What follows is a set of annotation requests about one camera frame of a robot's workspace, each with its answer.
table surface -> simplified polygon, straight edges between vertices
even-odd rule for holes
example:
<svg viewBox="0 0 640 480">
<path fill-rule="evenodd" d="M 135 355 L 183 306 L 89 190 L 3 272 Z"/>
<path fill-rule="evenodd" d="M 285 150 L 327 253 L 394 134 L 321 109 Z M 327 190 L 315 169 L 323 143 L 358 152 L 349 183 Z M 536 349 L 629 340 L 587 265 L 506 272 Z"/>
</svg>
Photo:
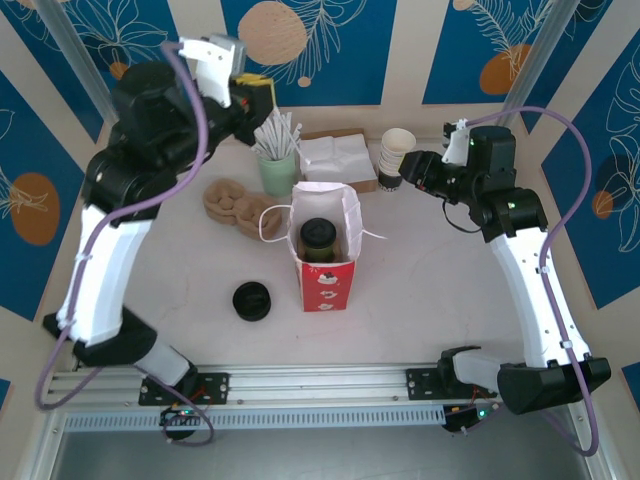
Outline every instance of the table surface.
<svg viewBox="0 0 640 480">
<path fill-rule="evenodd" d="M 377 158 L 379 144 L 369 149 Z M 284 242 L 261 243 L 206 216 L 202 193 L 223 177 L 262 190 L 254 154 L 220 146 L 191 185 L 163 204 L 127 289 L 126 304 L 192 362 L 433 362 L 456 346 L 521 343 L 497 260 L 480 234 L 446 223 L 437 199 L 406 183 L 360 195 L 365 228 L 388 240 L 363 239 L 346 310 L 304 313 Z M 473 227 L 464 206 L 450 207 L 450 217 Z M 271 294 L 271 312 L 260 322 L 233 309 L 233 293 L 247 281 Z"/>
</svg>

purple cable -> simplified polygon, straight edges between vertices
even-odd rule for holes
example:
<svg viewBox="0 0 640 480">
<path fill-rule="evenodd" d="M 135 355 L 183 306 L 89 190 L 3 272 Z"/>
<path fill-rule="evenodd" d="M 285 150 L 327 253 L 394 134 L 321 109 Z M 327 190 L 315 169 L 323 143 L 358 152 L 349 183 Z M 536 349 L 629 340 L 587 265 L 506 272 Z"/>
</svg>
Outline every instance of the purple cable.
<svg viewBox="0 0 640 480">
<path fill-rule="evenodd" d="M 100 223 L 96 225 L 96 227 L 93 229 L 93 231 L 89 235 L 87 243 L 85 244 L 84 249 L 82 250 L 81 259 L 78 262 L 78 268 L 76 269 L 76 273 L 71 282 L 71 295 L 69 296 L 69 307 L 67 309 L 67 318 L 66 318 L 67 326 L 60 333 L 60 336 L 58 337 L 58 341 L 56 342 L 56 345 L 53 351 L 51 352 L 51 356 L 49 357 L 49 360 L 47 361 L 44 369 L 40 373 L 40 377 L 38 378 L 38 382 L 36 384 L 36 389 L 34 393 L 35 403 L 36 403 L 36 406 L 43 411 L 53 410 L 67 403 L 69 400 L 75 397 L 102 370 L 102 368 L 94 369 L 91 373 L 89 373 L 89 375 L 87 375 L 87 377 L 84 380 L 82 380 L 75 388 L 73 388 L 71 392 L 69 392 L 66 396 L 64 396 L 62 399 L 58 400 L 57 402 L 45 404 L 42 401 L 42 392 L 44 391 L 44 386 L 46 384 L 47 377 L 51 373 L 51 370 L 54 367 L 56 358 L 60 354 L 60 350 L 62 349 L 62 346 L 64 345 L 64 342 L 69 336 L 69 332 L 71 331 L 71 325 L 73 324 L 73 316 L 75 314 L 76 305 L 78 303 L 78 294 L 80 292 L 80 286 L 82 285 L 82 279 L 84 277 L 86 265 L 91 258 L 91 250 L 93 249 L 93 246 L 95 245 L 96 240 L 100 235 L 100 232 L 102 232 L 102 230 L 107 225 L 109 225 L 112 221 L 118 218 L 124 217 L 126 215 L 131 215 L 133 213 L 139 212 L 141 210 L 146 210 L 151 207 L 155 207 L 156 205 L 159 205 L 160 203 L 164 202 L 165 200 L 179 193 L 195 178 L 195 176 L 198 174 L 198 171 L 200 170 L 200 167 L 202 166 L 205 160 L 205 156 L 207 153 L 207 144 L 209 140 L 209 131 L 207 126 L 207 117 L 204 111 L 204 107 L 202 105 L 202 100 L 200 99 L 198 90 L 196 89 L 195 85 L 193 84 L 193 81 L 191 80 L 191 75 L 189 74 L 187 69 L 182 65 L 182 62 L 180 61 L 180 59 L 173 53 L 174 50 L 181 49 L 182 44 L 164 42 L 161 45 L 161 48 L 162 48 L 162 53 L 164 53 L 165 57 L 167 57 L 169 64 L 173 67 L 178 77 L 180 78 L 180 81 L 183 84 L 185 91 L 187 92 L 187 96 L 191 101 L 191 106 L 193 108 L 193 112 L 196 118 L 196 123 L 198 128 L 198 149 L 196 151 L 195 160 L 187 176 L 183 178 L 180 182 L 178 182 L 175 186 L 173 186 L 166 192 L 161 193 L 160 195 L 156 195 L 155 197 L 150 198 L 148 200 L 144 200 L 142 202 L 138 202 L 136 204 L 114 210 L 113 212 L 106 215 L 100 221 Z M 205 440 L 204 442 L 198 442 L 195 444 L 188 444 L 187 442 L 175 442 L 175 443 L 179 445 L 198 446 L 198 445 L 204 445 L 206 443 L 211 442 L 211 440 L 213 439 L 213 425 L 211 424 L 211 422 L 209 421 L 205 413 L 200 408 L 198 408 L 195 404 L 193 404 L 193 402 L 191 402 L 189 399 L 187 399 L 186 397 L 178 393 L 175 389 L 173 389 L 169 385 L 166 385 L 165 383 L 159 381 L 158 379 L 156 379 L 151 375 L 149 375 L 149 377 L 151 377 L 152 380 L 154 380 L 156 383 L 161 385 L 168 392 L 172 393 L 173 395 L 178 397 L 181 401 L 185 402 L 187 405 L 192 407 L 198 413 L 198 415 L 202 416 L 205 422 L 207 422 L 207 425 L 211 430 L 209 439 Z"/>
<path fill-rule="evenodd" d="M 555 118 L 560 123 L 564 124 L 571 133 L 576 137 L 576 140 L 580 144 L 580 149 L 582 150 L 582 155 L 584 157 L 584 182 L 582 183 L 582 189 L 580 190 L 580 194 L 576 198 L 571 208 L 565 213 L 560 221 L 557 223 L 555 227 L 551 229 L 551 232 L 547 235 L 547 238 L 542 244 L 542 248 L 540 249 L 540 276 L 542 277 L 542 283 L 544 284 L 544 289 L 547 293 L 547 297 L 549 297 L 549 303 L 551 304 L 551 310 L 553 310 L 553 315 L 555 316 L 556 323 L 558 324 L 558 330 L 560 330 L 560 337 L 563 342 L 569 341 L 569 333 L 567 332 L 567 327 L 564 324 L 564 320 L 562 319 L 562 314 L 560 313 L 560 308 L 558 307 L 558 301 L 556 300 L 556 296 L 553 293 L 553 289 L 551 288 L 551 283 L 549 282 L 549 276 L 547 274 L 547 269 L 545 268 L 547 265 L 547 253 L 551 248 L 551 244 L 555 240 L 556 236 L 560 232 L 560 230 L 566 225 L 566 223 L 571 219 L 573 214 L 578 210 L 583 200 L 587 196 L 587 192 L 589 190 L 589 185 L 591 184 L 591 155 L 589 153 L 589 147 L 587 146 L 587 142 L 584 137 L 580 133 L 580 131 L 576 128 L 576 126 L 571 123 L 571 120 L 560 115 L 557 112 L 552 110 L 547 110 L 546 108 L 540 107 L 518 107 L 512 108 L 509 110 L 505 110 L 503 112 L 493 113 L 491 115 L 487 115 L 486 117 L 481 117 L 476 120 L 471 120 L 467 122 L 468 127 L 472 127 L 474 125 L 478 125 L 480 123 L 488 122 L 491 120 L 495 120 L 496 118 L 502 117 L 504 115 L 509 115 L 511 113 L 518 112 L 535 112 L 541 113 L 544 115 L 548 115 L 552 118 Z M 578 452 L 579 454 L 590 457 L 595 455 L 598 451 L 598 445 L 600 443 L 599 433 L 598 433 L 598 424 L 596 421 L 596 414 L 593 409 L 593 401 L 591 399 L 591 395 L 589 393 L 589 388 L 587 387 L 587 382 L 585 381 L 584 375 L 582 374 L 582 369 L 580 368 L 580 364 L 578 363 L 578 359 L 576 358 L 576 354 L 573 351 L 573 348 L 567 348 L 567 356 L 571 361 L 571 365 L 573 366 L 573 370 L 576 374 L 576 378 L 578 380 L 578 384 L 580 385 L 580 392 L 582 393 L 582 398 L 584 399 L 584 404 L 587 409 L 587 416 L 589 417 L 589 426 L 591 428 L 591 445 L 587 450 L 583 450 L 579 445 L 575 445 L 571 436 L 562 428 L 562 426 L 557 422 L 551 422 L 552 426 L 565 438 L 567 439 L 571 447 Z"/>
</svg>

